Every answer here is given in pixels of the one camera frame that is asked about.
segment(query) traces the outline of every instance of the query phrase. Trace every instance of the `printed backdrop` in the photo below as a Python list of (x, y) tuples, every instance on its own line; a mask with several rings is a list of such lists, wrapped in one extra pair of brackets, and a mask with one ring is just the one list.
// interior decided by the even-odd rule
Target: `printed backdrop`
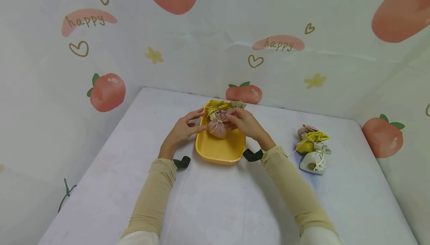
[(0, 0), (0, 10), (1, 244), (40, 239), (142, 86), (356, 120), (430, 242), (430, 0)]

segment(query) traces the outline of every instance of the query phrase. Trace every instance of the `hand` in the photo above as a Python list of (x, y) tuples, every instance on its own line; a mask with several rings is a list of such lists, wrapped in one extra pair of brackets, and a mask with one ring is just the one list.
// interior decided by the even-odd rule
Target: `hand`
[(200, 133), (206, 129), (206, 126), (198, 126), (195, 123), (189, 123), (190, 120), (194, 120), (204, 116), (203, 108), (190, 112), (186, 116), (179, 118), (176, 122), (172, 131), (170, 131), (166, 140), (177, 144), (180, 141), (187, 140), (191, 135)]
[(227, 128), (232, 130), (238, 128), (243, 134), (256, 140), (264, 151), (276, 146), (270, 135), (258, 123), (251, 112), (235, 108), (227, 115), (227, 120), (231, 122), (225, 124)]
[(195, 123), (189, 123), (190, 120), (200, 118), (203, 115), (205, 115), (205, 113), (203, 112), (203, 108), (201, 108), (179, 118), (172, 131), (170, 131), (169, 135), (167, 135), (164, 140), (164, 143), (161, 145), (158, 158), (167, 158), (172, 160), (176, 145), (179, 142), (187, 140), (187, 138), (193, 134), (206, 130), (206, 126), (197, 126)]

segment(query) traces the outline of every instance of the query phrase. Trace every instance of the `white tablecloth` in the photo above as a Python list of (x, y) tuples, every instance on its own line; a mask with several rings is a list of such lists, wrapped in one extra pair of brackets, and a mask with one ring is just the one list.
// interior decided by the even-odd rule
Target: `white tablecloth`
[[(143, 88), (39, 245), (114, 245), (127, 227), (151, 162), (180, 115), (210, 98)], [(323, 176), (300, 171), (347, 245), (417, 244), (360, 126), (341, 118), (266, 106), (246, 107), (285, 152), (294, 150), (300, 124), (330, 136)], [(259, 162), (205, 162), (192, 138), (175, 158), (178, 171), (160, 244), (298, 244), (298, 229)], [(247, 147), (258, 151), (247, 138)], [(290, 160), (298, 167), (302, 156)]]

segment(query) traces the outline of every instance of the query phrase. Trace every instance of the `yellow flower print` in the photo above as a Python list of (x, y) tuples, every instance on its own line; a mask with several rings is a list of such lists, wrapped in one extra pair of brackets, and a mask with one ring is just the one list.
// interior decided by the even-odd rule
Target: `yellow flower print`
[(312, 79), (305, 79), (305, 83), (309, 84), (307, 89), (311, 89), (314, 86), (321, 87), (326, 79), (326, 76), (321, 76), (319, 73), (315, 74)]
[(145, 56), (149, 59), (152, 59), (152, 63), (154, 65), (157, 64), (157, 62), (163, 63), (163, 59), (161, 59), (161, 53), (158, 51), (154, 51), (154, 49), (152, 49), (151, 47), (148, 47), (148, 52), (149, 53), (145, 53)]

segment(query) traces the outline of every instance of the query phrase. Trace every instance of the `black clamp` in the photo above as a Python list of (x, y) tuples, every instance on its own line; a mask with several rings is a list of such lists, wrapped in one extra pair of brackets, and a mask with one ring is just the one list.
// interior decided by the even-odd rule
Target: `black clamp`
[(260, 149), (258, 152), (252, 152), (250, 149), (246, 149), (243, 152), (243, 157), (249, 162), (255, 162), (263, 158), (263, 151)]
[(175, 166), (180, 169), (180, 168), (188, 168), (188, 165), (191, 162), (191, 158), (184, 156), (182, 157), (182, 160), (178, 160), (178, 159), (173, 159), (173, 163), (175, 163)]

